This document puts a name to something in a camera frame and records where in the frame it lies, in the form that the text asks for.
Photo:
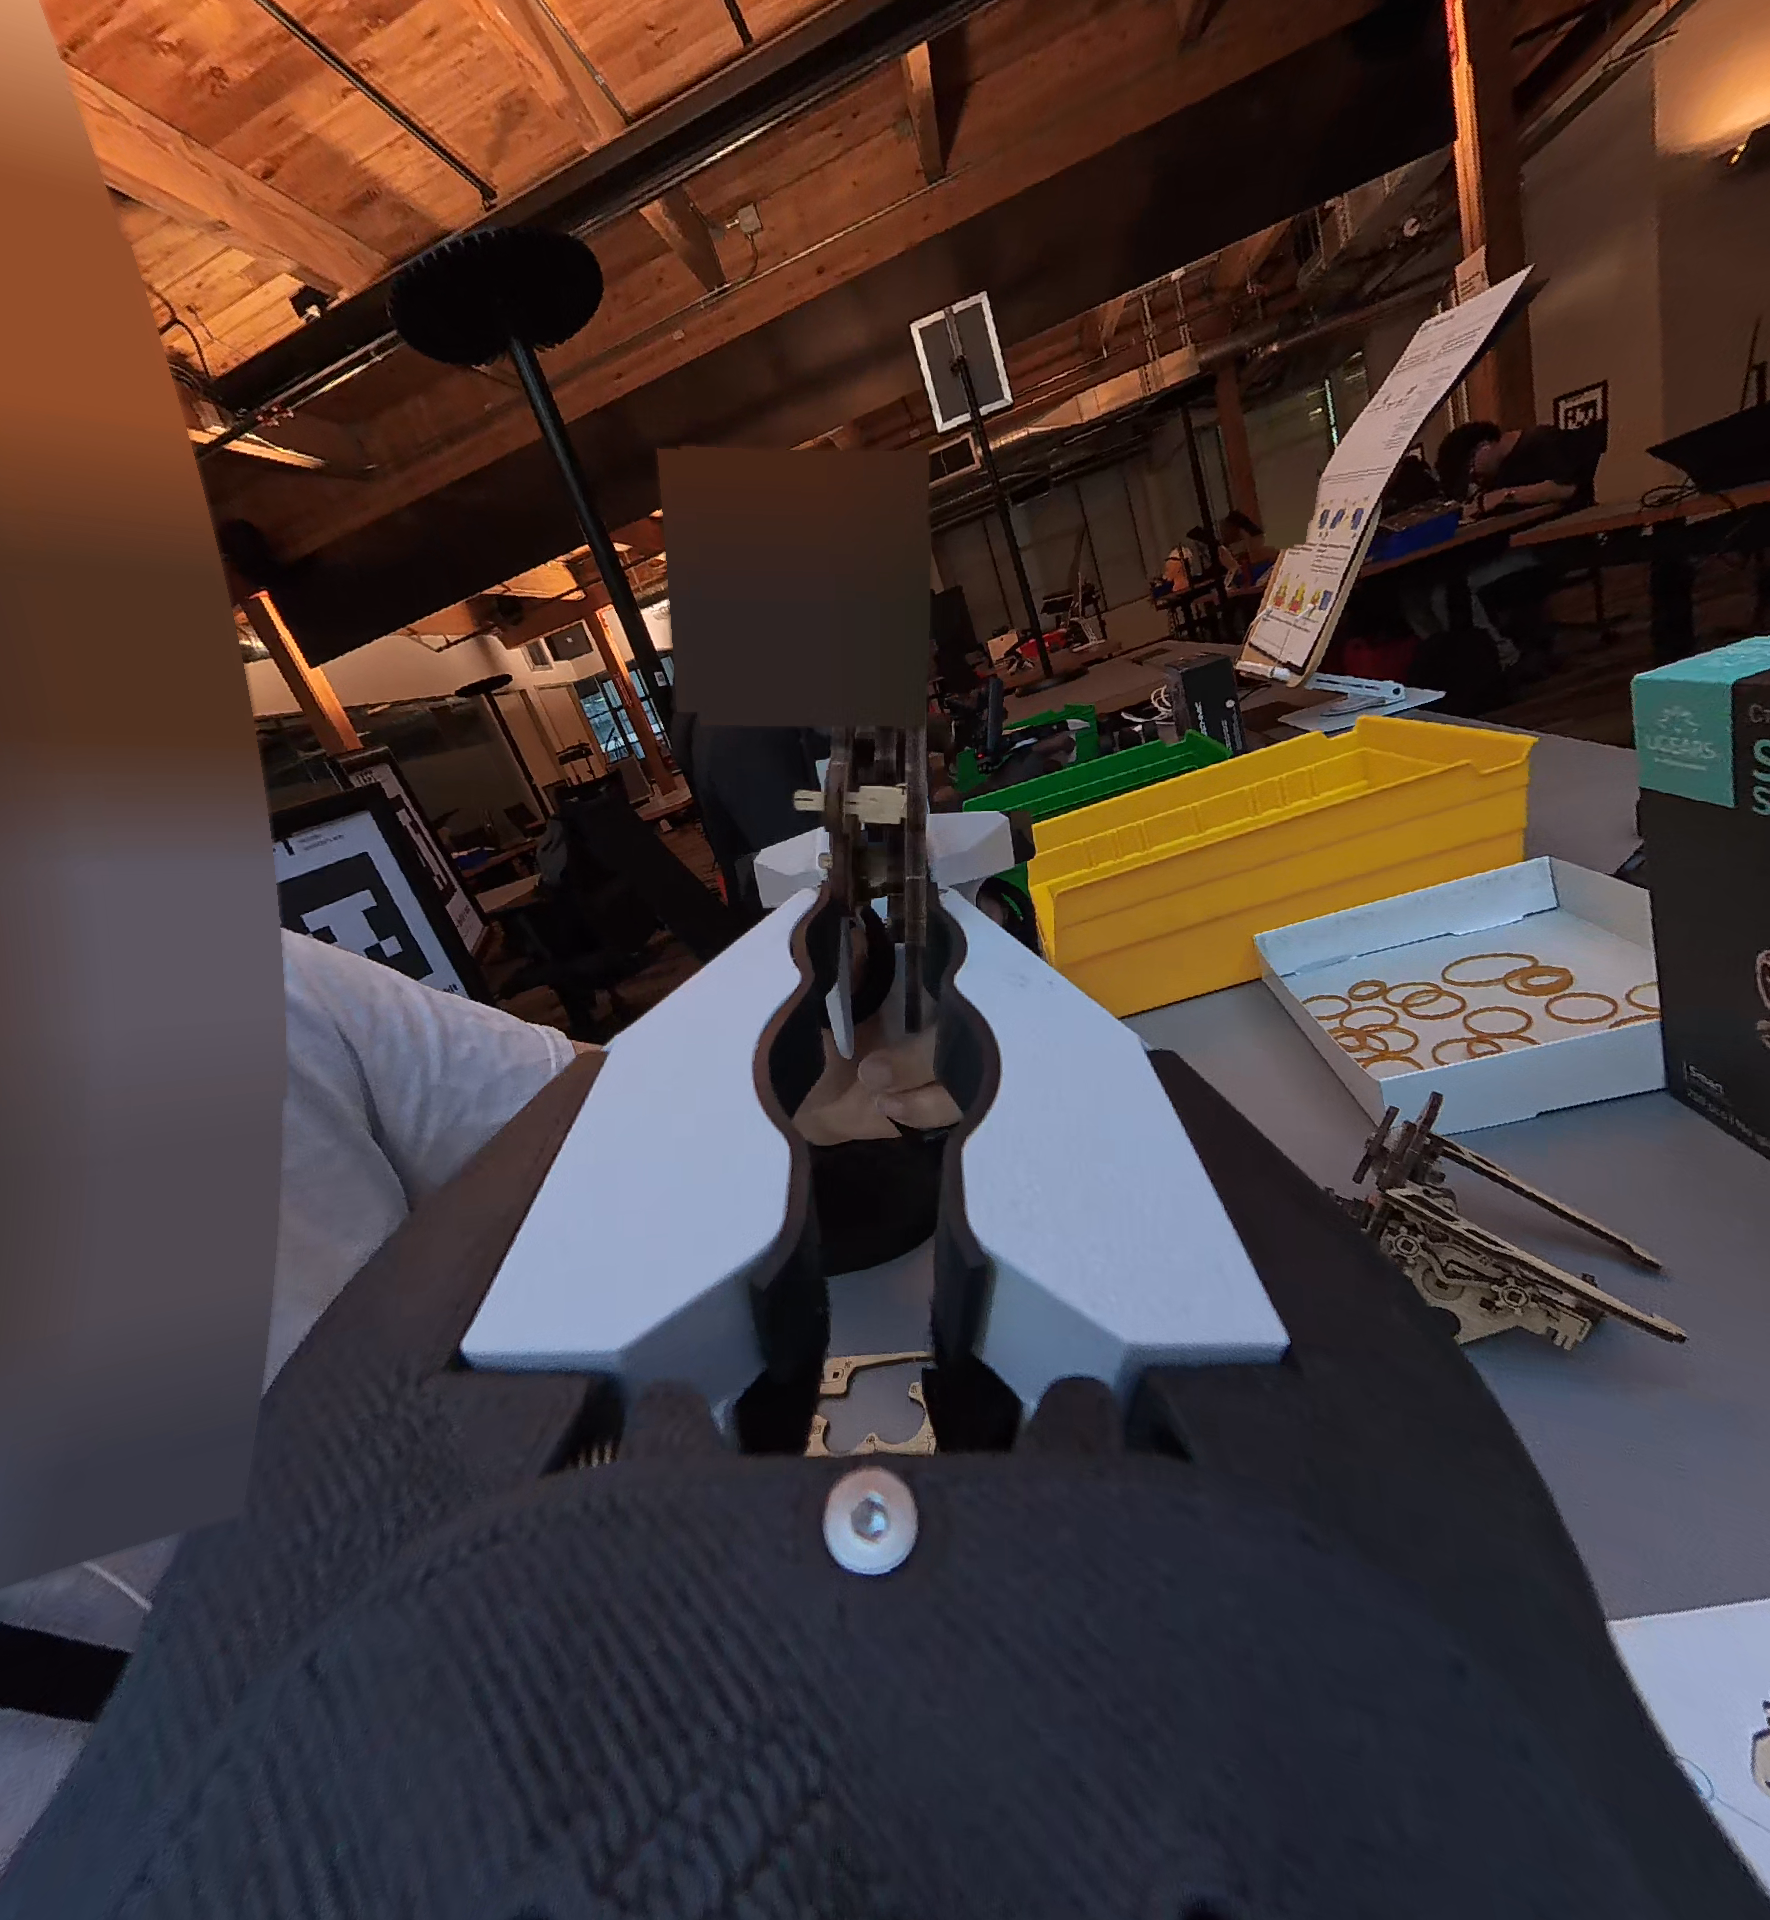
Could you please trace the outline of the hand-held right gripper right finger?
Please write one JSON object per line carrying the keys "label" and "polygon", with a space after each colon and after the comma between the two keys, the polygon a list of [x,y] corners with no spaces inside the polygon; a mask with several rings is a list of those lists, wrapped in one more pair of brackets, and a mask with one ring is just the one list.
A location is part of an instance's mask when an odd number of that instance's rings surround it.
{"label": "hand-held right gripper right finger", "polygon": [[1277,1364],[1287,1331],[1148,1046],[973,904],[924,929],[944,1144],[923,1395],[1011,1447],[1062,1376]]}

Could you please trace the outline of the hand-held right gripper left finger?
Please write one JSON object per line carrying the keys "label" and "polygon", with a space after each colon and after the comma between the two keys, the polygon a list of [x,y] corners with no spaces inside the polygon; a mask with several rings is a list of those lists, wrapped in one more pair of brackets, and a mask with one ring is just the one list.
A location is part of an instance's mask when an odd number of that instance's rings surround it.
{"label": "hand-held right gripper left finger", "polygon": [[791,896],[608,1044],[467,1367],[692,1386],[746,1451],[803,1451],[828,1302],[795,1111],[837,947],[837,906]]}

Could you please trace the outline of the wooden three-ring plate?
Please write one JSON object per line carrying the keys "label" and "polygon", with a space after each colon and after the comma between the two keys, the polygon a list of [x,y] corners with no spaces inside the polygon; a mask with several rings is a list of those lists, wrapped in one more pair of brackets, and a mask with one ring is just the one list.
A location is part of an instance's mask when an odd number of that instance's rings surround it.
{"label": "wooden three-ring plate", "polygon": [[899,773],[899,821],[890,829],[890,906],[899,950],[899,1012],[904,1030],[923,1035],[924,1029],[924,918],[930,918],[930,867],[924,867],[924,800],[930,800],[930,750],[924,724],[896,734],[896,773]]}

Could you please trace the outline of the wooden gear assembly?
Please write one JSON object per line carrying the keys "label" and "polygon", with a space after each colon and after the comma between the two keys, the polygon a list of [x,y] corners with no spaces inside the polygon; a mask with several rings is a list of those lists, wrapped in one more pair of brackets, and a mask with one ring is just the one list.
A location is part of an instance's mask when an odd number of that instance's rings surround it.
{"label": "wooden gear assembly", "polygon": [[840,728],[817,787],[815,886],[800,896],[800,975],[824,1035],[854,1063],[899,991],[907,750],[904,728]]}

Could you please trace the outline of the person's left hand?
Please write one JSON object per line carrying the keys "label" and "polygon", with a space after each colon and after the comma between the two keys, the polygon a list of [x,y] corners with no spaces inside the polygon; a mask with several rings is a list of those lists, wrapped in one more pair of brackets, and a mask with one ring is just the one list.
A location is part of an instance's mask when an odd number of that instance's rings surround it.
{"label": "person's left hand", "polygon": [[803,1142],[837,1144],[896,1139],[899,1131],[944,1131],[963,1117],[937,1076],[937,1035],[883,1040],[862,1057],[843,1057],[823,1035],[823,1072],[800,1096],[791,1128]]}

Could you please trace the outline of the green bin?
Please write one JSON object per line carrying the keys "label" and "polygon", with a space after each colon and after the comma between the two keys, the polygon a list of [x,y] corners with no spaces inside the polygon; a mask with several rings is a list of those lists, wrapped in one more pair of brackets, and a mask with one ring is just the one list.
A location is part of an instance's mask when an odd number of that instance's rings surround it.
{"label": "green bin", "polygon": [[1004,724],[996,749],[957,749],[950,784],[964,811],[1021,811],[1038,824],[1229,757],[1208,734],[1117,745],[1095,708],[1065,705]]}

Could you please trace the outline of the laser-cut wooden parts sheet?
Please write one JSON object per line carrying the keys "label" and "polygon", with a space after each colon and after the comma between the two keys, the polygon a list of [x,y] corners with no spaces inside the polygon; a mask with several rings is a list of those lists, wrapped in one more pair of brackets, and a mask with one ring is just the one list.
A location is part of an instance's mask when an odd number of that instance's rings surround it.
{"label": "laser-cut wooden parts sheet", "polygon": [[823,1364],[806,1455],[937,1455],[924,1410],[930,1352],[862,1352]]}

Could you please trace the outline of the small black box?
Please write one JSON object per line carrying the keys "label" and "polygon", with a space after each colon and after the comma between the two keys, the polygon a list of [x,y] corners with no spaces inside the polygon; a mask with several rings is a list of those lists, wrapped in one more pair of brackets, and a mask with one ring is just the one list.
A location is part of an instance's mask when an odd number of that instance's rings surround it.
{"label": "small black box", "polygon": [[1237,708],[1242,682],[1230,654],[1172,662],[1166,669],[1166,693],[1175,734],[1203,734],[1229,754],[1246,750],[1246,724]]}

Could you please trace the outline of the person's light shirt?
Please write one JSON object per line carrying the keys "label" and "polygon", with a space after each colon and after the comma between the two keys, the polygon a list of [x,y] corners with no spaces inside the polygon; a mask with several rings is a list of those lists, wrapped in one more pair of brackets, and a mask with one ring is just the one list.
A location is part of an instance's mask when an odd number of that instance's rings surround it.
{"label": "person's light shirt", "polygon": [[346,947],[281,933],[288,1089],[266,1386],[349,1273],[577,1046]]}

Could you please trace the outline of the yellow bin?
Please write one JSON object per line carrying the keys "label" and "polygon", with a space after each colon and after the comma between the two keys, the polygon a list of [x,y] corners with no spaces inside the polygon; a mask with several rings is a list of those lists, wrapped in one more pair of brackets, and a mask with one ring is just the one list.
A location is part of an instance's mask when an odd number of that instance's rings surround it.
{"label": "yellow bin", "polygon": [[1042,958],[1114,1015],[1256,980],[1256,934],[1523,863],[1530,734],[1363,713],[1037,829]]}

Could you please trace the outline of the partly built wooden model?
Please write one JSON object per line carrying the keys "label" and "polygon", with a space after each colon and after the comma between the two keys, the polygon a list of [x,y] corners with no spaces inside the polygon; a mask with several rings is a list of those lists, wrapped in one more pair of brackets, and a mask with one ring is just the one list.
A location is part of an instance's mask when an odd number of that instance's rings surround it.
{"label": "partly built wooden model", "polygon": [[1617,1248],[1645,1272],[1663,1266],[1627,1234],[1551,1202],[1543,1189],[1523,1181],[1462,1142],[1439,1136],[1439,1111],[1439,1089],[1414,1120],[1402,1120],[1398,1110],[1385,1110],[1352,1169],[1355,1195],[1344,1197],[1332,1189],[1332,1197],[1429,1308],[1450,1313],[1460,1343],[1493,1336],[1498,1331],[1530,1331],[1570,1352],[1605,1318],[1617,1318],[1663,1342],[1688,1342],[1688,1335],[1663,1316],[1633,1308],[1600,1289],[1588,1273],[1570,1273],[1567,1266],[1556,1266],[1466,1218],[1446,1181],[1446,1164],[1466,1169],[1551,1213],[1582,1234]]}

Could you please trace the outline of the large black white marker sign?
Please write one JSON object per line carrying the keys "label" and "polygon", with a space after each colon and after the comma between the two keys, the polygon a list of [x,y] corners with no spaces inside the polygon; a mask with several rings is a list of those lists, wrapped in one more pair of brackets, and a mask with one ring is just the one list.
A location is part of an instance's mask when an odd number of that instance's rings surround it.
{"label": "large black white marker sign", "polygon": [[334,750],[329,771],[333,793],[269,813],[281,926],[485,1003],[485,922],[399,757]]}

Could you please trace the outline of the white stand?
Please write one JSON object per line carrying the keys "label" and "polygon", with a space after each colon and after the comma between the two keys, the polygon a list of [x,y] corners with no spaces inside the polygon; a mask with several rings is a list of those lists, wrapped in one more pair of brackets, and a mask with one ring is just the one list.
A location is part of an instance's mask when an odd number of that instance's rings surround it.
{"label": "white stand", "polygon": [[1294,734],[1344,734],[1363,713],[1402,713],[1439,708],[1446,700],[1434,684],[1374,682],[1355,673],[1307,673],[1282,690],[1279,728]]}

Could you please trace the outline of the white cardboard box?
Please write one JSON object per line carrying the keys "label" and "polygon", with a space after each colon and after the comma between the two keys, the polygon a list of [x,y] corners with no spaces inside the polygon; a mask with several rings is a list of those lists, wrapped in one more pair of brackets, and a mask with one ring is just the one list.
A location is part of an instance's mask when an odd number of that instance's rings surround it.
{"label": "white cardboard box", "polygon": [[1439,1089],[1441,1128],[1462,1136],[1663,1089],[1658,1019],[1567,1035],[1477,1063],[1368,1076],[1339,1055],[1299,998],[1299,991],[1382,972],[1385,964],[1429,972],[1476,950],[1530,950],[1570,964],[1600,986],[1655,980],[1645,886],[1562,858],[1514,863],[1256,934],[1262,980],[1373,1117],[1385,1110],[1414,1117]]}

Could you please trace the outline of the pile of rubber bands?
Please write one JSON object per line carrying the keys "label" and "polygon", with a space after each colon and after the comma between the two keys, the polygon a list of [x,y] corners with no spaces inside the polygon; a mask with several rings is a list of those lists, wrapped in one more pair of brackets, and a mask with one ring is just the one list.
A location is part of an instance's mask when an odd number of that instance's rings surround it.
{"label": "pile of rubber bands", "polygon": [[1476,950],[1429,972],[1363,972],[1299,991],[1368,1076],[1477,1063],[1567,1035],[1663,1019],[1655,980],[1600,986],[1530,950]]}

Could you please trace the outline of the framed panel on pole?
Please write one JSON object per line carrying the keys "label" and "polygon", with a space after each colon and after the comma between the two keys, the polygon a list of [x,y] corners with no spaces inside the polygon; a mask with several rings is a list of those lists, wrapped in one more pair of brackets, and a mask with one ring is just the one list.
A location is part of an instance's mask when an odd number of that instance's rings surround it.
{"label": "framed panel on pole", "polygon": [[1021,600],[1021,621],[1015,635],[1033,644],[1037,654],[1037,690],[1055,684],[1055,662],[1047,648],[1047,627],[1033,594],[1033,579],[1019,545],[1019,524],[1011,513],[1011,492],[1004,487],[1004,475],[996,467],[992,433],[989,433],[989,407],[984,393],[978,388],[978,370],[984,367],[992,374],[992,401],[1011,405],[1011,380],[1004,367],[1004,348],[992,319],[989,293],[968,293],[964,300],[949,300],[944,308],[923,315],[909,325],[924,397],[937,429],[950,429],[957,422],[968,422],[968,438],[978,448],[978,464],[989,475],[996,520],[1006,542],[1011,572],[1019,583]]}

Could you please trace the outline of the white instruction sign holder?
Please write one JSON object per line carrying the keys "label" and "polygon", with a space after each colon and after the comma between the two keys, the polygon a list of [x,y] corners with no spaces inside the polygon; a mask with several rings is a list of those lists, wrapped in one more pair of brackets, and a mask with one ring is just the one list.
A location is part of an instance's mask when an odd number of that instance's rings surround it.
{"label": "white instruction sign holder", "polygon": [[1423,319],[1395,370],[1336,444],[1304,542],[1268,567],[1236,673],[1248,684],[1301,684],[1322,658],[1382,515],[1382,492],[1421,428],[1476,367],[1488,337],[1530,299],[1530,267]]}

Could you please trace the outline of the black pole with round disc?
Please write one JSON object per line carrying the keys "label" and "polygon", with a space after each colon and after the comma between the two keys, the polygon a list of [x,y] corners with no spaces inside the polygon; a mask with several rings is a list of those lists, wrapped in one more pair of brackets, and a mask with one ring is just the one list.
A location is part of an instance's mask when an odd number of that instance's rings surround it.
{"label": "black pole with round disc", "polygon": [[513,362],[597,573],[619,612],[657,723],[672,728],[672,682],[543,370],[543,348],[570,341],[595,319],[599,299],[604,271],[577,237],[556,228],[467,228],[438,240],[394,271],[388,314],[399,337],[438,366],[483,367],[497,357]]}

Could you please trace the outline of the black model kit box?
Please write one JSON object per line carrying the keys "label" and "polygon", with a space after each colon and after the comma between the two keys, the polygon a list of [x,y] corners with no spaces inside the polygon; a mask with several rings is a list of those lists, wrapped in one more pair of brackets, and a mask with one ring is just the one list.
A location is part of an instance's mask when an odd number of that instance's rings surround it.
{"label": "black model kit box", "polygon": [[1770,1160],[1770,638],[1633,678],[1666,1089]]}

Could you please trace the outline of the long wooden table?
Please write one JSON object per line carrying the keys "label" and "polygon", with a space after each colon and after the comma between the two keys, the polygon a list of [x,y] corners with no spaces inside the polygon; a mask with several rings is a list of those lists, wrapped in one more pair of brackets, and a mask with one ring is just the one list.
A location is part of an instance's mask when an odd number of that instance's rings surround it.
{"label": "long wooden table", "polygon": [[1770,547],[1770,477],[1729,492],[1680,492],[1655,508],[1584,508],[1511,533],[1511,552],[1535,552],[1548,567],[1642,562],[1649,573],[1652,662],[1696,652],[1696,567],[1713,557],[1759,557]]}

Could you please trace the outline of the white instruction booklet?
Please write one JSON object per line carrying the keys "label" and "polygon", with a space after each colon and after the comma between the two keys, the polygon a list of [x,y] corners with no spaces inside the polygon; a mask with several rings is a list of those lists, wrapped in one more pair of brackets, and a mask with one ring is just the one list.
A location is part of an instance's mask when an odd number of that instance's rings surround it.
{"label": "white instruction booklet", "polygon": [[1770,1895],[1770,1598],[1623,1617],[1610,1636],[1677,1765]]}

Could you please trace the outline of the black laptop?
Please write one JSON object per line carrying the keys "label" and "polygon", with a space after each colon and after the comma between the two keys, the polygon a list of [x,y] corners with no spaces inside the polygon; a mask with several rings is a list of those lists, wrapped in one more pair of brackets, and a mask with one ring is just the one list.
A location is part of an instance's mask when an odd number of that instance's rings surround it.
{"label": "black laptop", "polygon": [[1770,397],[1688,428],[1645,453],[1686,475],[1696,492],[1734,492],[1770,483]]}

